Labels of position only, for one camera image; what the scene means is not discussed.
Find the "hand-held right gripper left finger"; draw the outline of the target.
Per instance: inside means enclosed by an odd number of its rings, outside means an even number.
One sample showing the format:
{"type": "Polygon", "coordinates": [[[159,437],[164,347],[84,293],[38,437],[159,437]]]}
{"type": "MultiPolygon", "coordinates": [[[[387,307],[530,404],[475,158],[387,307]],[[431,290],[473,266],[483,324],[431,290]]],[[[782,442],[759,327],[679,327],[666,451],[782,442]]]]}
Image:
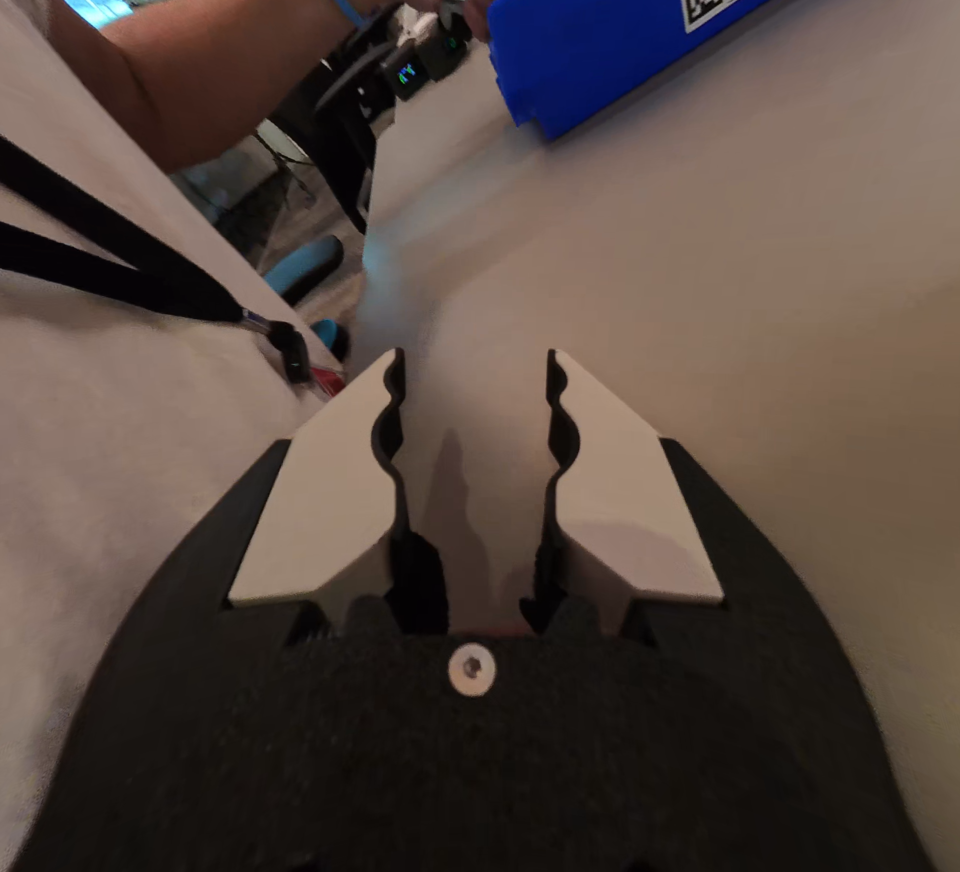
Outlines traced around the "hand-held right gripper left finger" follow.
{"type": "Polygon", "coordinates": [[[293,436],[227,594],[234,607],[311,601],[333,627],[382,597],[402,632],[445,635],[437,549],[410,523],[394,458],[405,356],[388,350],[293,436]]]}

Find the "blue chair base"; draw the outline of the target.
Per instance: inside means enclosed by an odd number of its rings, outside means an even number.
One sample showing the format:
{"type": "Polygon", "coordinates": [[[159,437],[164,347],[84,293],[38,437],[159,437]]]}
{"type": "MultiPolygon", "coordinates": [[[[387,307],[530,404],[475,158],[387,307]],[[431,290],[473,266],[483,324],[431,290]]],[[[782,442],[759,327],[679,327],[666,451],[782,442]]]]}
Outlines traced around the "blue chair base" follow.
{"type": "Polygon", "coordinates": [[[283,257],[263,278],[283,302],[294,307],[336,273],[344,258],[341,240],[327,234],[283,257]]]}

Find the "person's left forearm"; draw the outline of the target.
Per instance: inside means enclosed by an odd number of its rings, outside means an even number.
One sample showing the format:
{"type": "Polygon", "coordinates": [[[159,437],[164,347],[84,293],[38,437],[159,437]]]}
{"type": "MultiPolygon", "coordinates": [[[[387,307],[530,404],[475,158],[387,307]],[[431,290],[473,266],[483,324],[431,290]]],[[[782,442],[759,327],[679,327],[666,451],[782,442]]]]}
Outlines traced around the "person's left forearm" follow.
{"type": "Polygon", "coordinates": [[[162,0],[91,26],[50,0],[48,39],[164,172],[216,158],[350,34],[334,0],[162,0]]]}

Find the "black office chair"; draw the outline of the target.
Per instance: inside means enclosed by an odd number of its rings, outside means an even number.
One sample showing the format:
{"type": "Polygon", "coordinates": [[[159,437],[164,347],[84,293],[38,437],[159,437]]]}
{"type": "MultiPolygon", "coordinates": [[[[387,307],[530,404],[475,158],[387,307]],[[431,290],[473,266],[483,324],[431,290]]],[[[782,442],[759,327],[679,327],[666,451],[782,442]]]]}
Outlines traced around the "black office chair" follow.
{"type": "Polygon", "coordinates": [[[280,101],[267,121],[306,153],[360,234],[368,230],[361,191],[374,169],[377,138],[371,121],[392,110],[396,98],[379,76],[379,64],[396,45],[393,4],[366,28],[338,44],[280,101]]]}

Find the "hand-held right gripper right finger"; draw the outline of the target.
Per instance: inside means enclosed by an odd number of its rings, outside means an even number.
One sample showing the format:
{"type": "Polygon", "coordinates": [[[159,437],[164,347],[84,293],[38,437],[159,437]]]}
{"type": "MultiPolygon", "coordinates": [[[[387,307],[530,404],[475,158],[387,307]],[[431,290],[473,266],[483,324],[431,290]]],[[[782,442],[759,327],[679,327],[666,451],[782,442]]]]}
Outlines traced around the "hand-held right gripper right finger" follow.
{"type": "Polygon", "coordinates": [[[542,635],[566,600],[621,633],[635,603],[718,607],[725,593],[654,427],[571,355],[547,353],[547,448],[532,592],[519,607],[542,635]]]}

